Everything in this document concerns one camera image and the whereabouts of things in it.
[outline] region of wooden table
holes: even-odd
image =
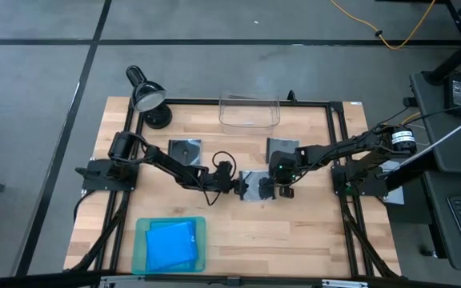
[[[114,134],[122,130],[129,98],[109,97],[94,148],[94,157],[107,158]],[[367,129],[363,107],[344,102],[349,135]],[[172,123],[161,130],[145,126],[146,140],[167,151],[169,139],[202,139],[202,165],[214,167],[211,157],[231,153],[238,170],[267,170],[267,136],[222,132],[218,106],[169,105]],[[330,143],[325,110],[281,107],[281,122],[271,137],[299,139],[301,146]],[[335,115],[334,122],[339,124]],[[211,207],[202,192],[184,190],[161,170],[141,165],[132,192],[122,238],[118,272],[130,273],[134,225],[139,218],[203,216],[207,224],[206,270],[202,274],[283,277],[350,277],[339,200],[331,184],[330,166],[310,172],[293,186],[295,198],[271,202],[242,202],[223,194]],[[79,207],[65,268],[77,264],[101,233],[108,192],[92,194]],[[373,247],[400,273],[387,212],[373,197],[362,197],[367,235]],[[113,238],[106,246],[103,267],[109,266]],[[360,245],[355,239],[359,271],[364,273]]]

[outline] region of black desk lamp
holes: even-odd
[[[126,75],[134,87],[131,95],[133,107],[146,112],[144,122],[153,129],[161,129],[172,121],[172,110],[163,103],[166,91],[158,83],[147,80],[137,66],[129,66]]]

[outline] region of blue tray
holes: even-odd
[[[146,232],[183,222],[191,222],[194,227],[198,258],[162,270],[148,270]],[[132,274],[190,273],[202,272],[206,268],[206,219],[204,217],[140,218],[136,222],[135,231],[133,262],[131,264]]]

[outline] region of yellow cable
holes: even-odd
[[[421,112],[417,112],[416,114],[412,114],[405,118],[405,120],[401,121],[401,124],[404,125],[407,121],[411,120],[412,118],[421,115]]]
[[[334,6],[336,6],[337,8],[339,8],[339,10],[341,10],[341,12],[343,12],[344,14],[346,14],[349,18],[352,18],[353,20],[355,21],[358,21],[358,22],[361,22],[362,24],[366,24],[368,25],[369,27],[373,28],[373,30],[375,32],[378,32],[379,30],[373,26],[373,24],[367,22],[367,21],[364,21],[362,19],[358,19],[356,17],[353,17],[351,14],[349,14],[348,12],[346,12],[343,8],[341,8],[339,5],[337,5],[336,2],[334,2],[334,0],[330,0],[332,2],[332,4],[334,4]],[[405,46],[405,44],[407,44],[407,42],[412,38],[412,36],[414,36],[415,32],[417,31],[417,29],[419,29],[419,27],[421,26],[421,24],[423,23],[424,19],[426,18],[426,16],[428,16],[428,13],[430,13],[430,10],[431,8],[433,7],[433,5],[435,4],[437,0],[433,0],[431,2],[431,4],[429,5],[428,9],[426,9],[426,12],[424,13],[423,17],[421,18],[421,20],[419,20],[419,23],[417,23],[417,25],[415,26],[415,28],[412,30],[412,32],[410,33],[410,35],[408,35],[408,38],[403,41],[403,43],[401,43],[401,45],[399,46],[391,46],[389,45],[389,43],[387,43],[387,41],[385,40],[385,38],[382,36],[382,35],[379,35],[380,39],[382,39],[383,41],[383,44],[385,44],[385,46],[387,46],[389,49],[392,49],[392,50],[397,50],[397,49],[400,49],[401,47]]]

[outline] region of transparent bin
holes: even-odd
[[[271,134],[280,123],[279,96],[222,93],[219,120],[226,134]]]

